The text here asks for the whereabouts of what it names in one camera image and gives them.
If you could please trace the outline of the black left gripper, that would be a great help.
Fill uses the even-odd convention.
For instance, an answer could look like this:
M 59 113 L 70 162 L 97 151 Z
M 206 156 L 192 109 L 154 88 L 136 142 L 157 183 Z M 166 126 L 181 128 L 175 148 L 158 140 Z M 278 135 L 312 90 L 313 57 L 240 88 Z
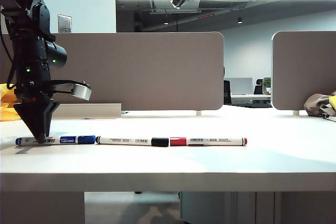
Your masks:
M 18 104 L 14 105 L 14 109 L 35 140 L 42 143 L 49 136 L 52 114 L 60 105 L 54 102 L 51 79 L 16 79 L 15 84 L 15 102 Z

